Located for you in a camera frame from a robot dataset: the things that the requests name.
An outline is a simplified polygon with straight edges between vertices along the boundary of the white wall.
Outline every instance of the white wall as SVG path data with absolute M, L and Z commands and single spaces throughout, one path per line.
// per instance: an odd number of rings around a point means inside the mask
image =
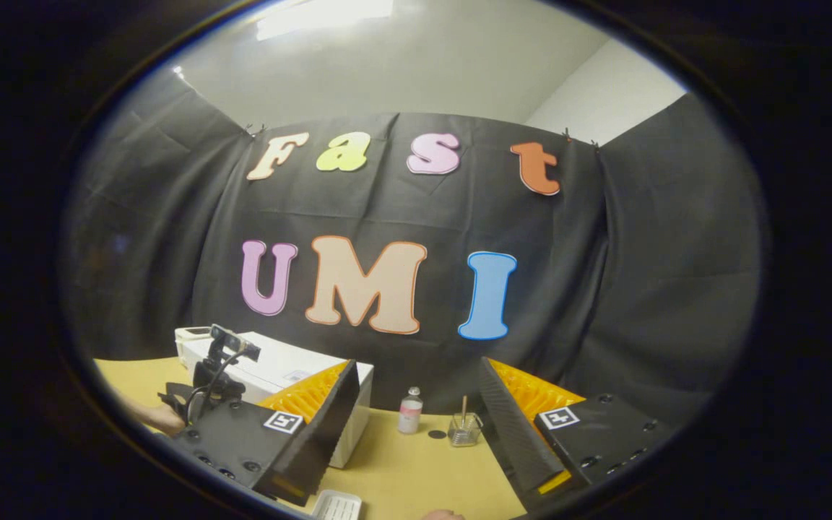
M 574 70 L 526 125 L 606 144 L 683 96 L 663 70 L 609 40 Z
M 169 66 L 255 129 L 380 112 L 522 124 L 608 40 L 535 0 L 394 0 L 391 13 L 261 42 L 250 17 Z

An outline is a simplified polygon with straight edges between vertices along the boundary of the black cable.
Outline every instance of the black cable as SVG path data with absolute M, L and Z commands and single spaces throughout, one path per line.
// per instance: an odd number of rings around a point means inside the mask
M 205 389 L 207 389 L 207 387 L 195 388 L 193 391 L 191 391 L 191 394 L 188 395 L 188 399 L 187 399 L 187 401 L 185 401 L 185 426 L 186 427 L 187 427 L 187 425 L 191 424 L 191 421 L 189 421 L 189 418 L 191 417 L 191 414 L 189 414 L 189 412 L 191 411 L 191 402 L 194 401 L 194 397 L 196 395 L 198 395 L 199 391 L 205 391 Z
M 220 375 L 224 373 L 224 370 L 227 369 L 229 365 L 232 365 L 232 363 L 234 363 L 235 360 L 237 360 L 237 358 L 239 358 L 241 355 L 247 355 L 247 353 L 248 350 L 237 352 L 234 355 L 231 355 L 229 358 L 227 358 L 227 361 L 225 361 L 220 366 L 220 368 L 217 370 L 217 374 L 214 374 L 214 378 L 211 378 L 211 382 L 207 384 L 207 397 L 204 398 L 204 401 L 201 401 L 201 409 L 198 410 L 198 417 L 202 417 L 202 415 L 204 415 L 204 408 L 207 407 L 207 402 L 211 399 L 212 392 L 214 392 L 214 384 L 217 383 L 217 379 L 220 378 Z

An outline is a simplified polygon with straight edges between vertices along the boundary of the white printer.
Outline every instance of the white printer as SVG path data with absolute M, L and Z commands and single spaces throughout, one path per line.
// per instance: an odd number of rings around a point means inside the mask
M 309 351 L 276 339 L 265 337 L 256 332 L 240 333 L 261 349 L 259 361 L 241 358 L 240 362 L 227 367 L 227 375 L 234 381 L 246 385 L 243 401 L 258 404 L 268 396 L 290 387 L 308 376 L 345 361 L 331 355 Z M 178 359 L 188 368 L 188 377 L 194 378 L 194 368 L 202 359 L 207 358 L 211 348 L 211 329 L 208 326 L 190 326 L 175 330 L 175 346 Z M 368 424 L 369 406 L 371 405 L 371 382 L 374 365 L 356 363 L 359 374 L 359 397 L 343 430 L 333 458 L 331 467 L 344 467 L 358 444 L 364 427 Z

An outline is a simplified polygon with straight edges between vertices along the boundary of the wooden table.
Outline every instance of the wooden table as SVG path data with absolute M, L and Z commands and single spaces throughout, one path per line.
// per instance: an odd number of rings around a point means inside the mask
M 178 358 L 147 361 L 95 360 L 105 380 L 134 401 L 160 404 L 156 392 L 166 382 L 191 384 Z M 525 514 L 490 447 L 481 435 L 471 447 L 453 448 L 446 438 L 427 432 L 447 431 L 449 415 L 423 415 L 416 434 L 397 432 L 397 412 L 370 411 L 361 440 L 343 469 L 330 467 L 321 490 L 361 497 L 361 519 L 419 520 L 433 509 L 451 509 L 466 520 L 508 519 Z M 306 507 L 286 506 L 310 513 Z

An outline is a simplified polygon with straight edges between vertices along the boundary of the person's hand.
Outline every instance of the person's hand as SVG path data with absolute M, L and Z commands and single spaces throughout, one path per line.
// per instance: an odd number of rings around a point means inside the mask
M 182 428 L 185 428 L 185 421 L 182 421 L 176 411 L 165 403 L 156 406 L 156 408 L 147 408 L 146 418 L 143 422 L 169 435 L 169 437 L 173 437 L 179 431 L 182 431 Z
M 422 520 L 464 520 L 464 517 L 460 516 L 460 514 L 455 514 L 455 511 L 450 509 L 436 509 L 426 514 Z

